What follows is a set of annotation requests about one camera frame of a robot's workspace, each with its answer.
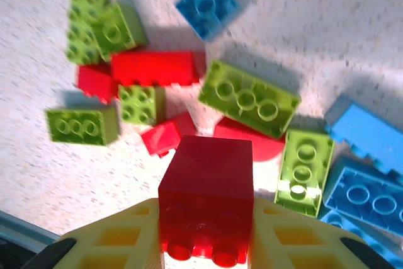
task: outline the lime green duplo brick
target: lime green duplo brick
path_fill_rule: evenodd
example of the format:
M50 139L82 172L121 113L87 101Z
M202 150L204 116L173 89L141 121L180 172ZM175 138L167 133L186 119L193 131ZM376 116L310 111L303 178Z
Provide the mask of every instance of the lime green duplo brick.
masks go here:
M99 51L91 24L97 20L109 2L110 0L71 0L70 28L67 34L69 61L78 65L99 62Z
M105 61L110 61L111 53L147 44L139 16L132 7L123 3L111 4L91 27Z
M333 149L327 134L288 130L275 203L317 217Z
M263 134L280 138L300 97L224 62L212 62L199 101Z
M152 86L119 86L122 119L128 123L156 125L165 119L165 89Z
M51 109L46 111L54 142L106 146L118 138L115 107L90 109Z

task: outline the blue duplo brick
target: blue duplo brick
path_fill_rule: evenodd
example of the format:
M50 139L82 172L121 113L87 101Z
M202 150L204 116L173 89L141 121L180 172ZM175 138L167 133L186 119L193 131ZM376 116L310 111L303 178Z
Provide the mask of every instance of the blue duplo brick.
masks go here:
M403 186L373 167L339 157L323 193L325 207L403 236Z
M325 114L326 130L336 142L347 141L358 157L369 157L379 171L394 172L403 183L403 132L341 95Z
M321 208L318 219L358 235L394 268L403 269L402 248L374 227L325 207Z
M241 10L236 0L179 0L175 6L202 40L212 39Z

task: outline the table surface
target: table surface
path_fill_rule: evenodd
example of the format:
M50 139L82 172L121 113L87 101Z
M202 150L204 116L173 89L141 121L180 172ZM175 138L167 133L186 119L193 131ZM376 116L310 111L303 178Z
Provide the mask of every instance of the table surface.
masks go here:
M139 11L151 48L206 48L208 62L233 62L298 93L293 125L321 126L345 92L403 129L403 0L238 0L242 14L206 44L176 0L122 1ZM68 7L69 0L0 0L0 208L58 234L156 197L173 155L150 157L141 128L125 123L108 147L49 141L43 110L87 101L64 55ZM221 116L197 102L199 89L168 88L167 114L187 109L209 135ZM254 165L258 194L273 196L279 160ZM214 267L198 259L166 263Z

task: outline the red duplo brick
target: red duplo brick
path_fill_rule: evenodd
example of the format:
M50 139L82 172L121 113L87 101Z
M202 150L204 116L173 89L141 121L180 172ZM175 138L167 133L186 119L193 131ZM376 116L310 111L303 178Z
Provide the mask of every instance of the red duplo brick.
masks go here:
M96 96L102 103L109 103L118 94L118 84L112 78L111 66L107 63L79 66L77 87L87 97Z
M112 55L113 77L123 86L189 86L199 82L197 64L200 56L193 52L157 52L131 50Z
M256 162L273 159L284 150L285 145L285 136L274 139L227 117L215 126L214 137L252 141L253 161Z
M196 135L197 129L188 112L181 113L153 129L144 132L141 138L150 155L165 156L176 149L184 135Z
M246 262L253 219L252 144L184 136L158 188L164 251L176 259Z

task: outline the plastic toy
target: plastic toy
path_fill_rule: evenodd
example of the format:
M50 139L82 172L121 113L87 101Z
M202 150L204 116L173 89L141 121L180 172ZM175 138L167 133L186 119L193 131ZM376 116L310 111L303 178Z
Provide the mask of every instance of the plastic toy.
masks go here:
M112 55L113 77L122 85L188 86L199 82L192 52L135 51Z
M253 216L252 144L184 136L158 188L164 251L245 263Z
M356 234L394 268L403 269L402 248L374 227L324 207L319 212L318 219Z
M382 173L403 175L403 132L341 95L325 114L326 130L336 141L346 140L358 157L369 156ZM403 176L398 180L403 183Z
M340 157L323 201L327 208L403 236L403 186L371 166Z
M280 140L273 139L227 117L215 126L214 137L252 141L255 162L273 159L283 151L285 145L284 137Z
M79 66L77 87L87 97L97 96L105 104L118 95L118 85L112 78L111 67L105 63Z
M202 40L213 38L240 11L236 0L179 0L175 6Z
M98 63L99 52L91 24L109 2L110 0L71 0L70 28L67 35L69 48L66 53L69 61L78 65Z
M155 125L165 119L164 88L119 86L119 99L125 122Z
M275 203L317 217L333 149L326 134L288 130Z
M46 110L53 142L106 146L118 138L115 107Z
M136 11L126 4L113 3L91 24L98 50L109 62L111 54L147 44L147 37Z
M141 135L149 154L165 156L176 149L184 135L196 135L197 129L188 112L181 113Z
M158 199L64 234L24 269L163 269Z
M199 101L262 134L279 139L301 99L270 83L215 60Z
M393 269L359 236L255 198L250 269Z

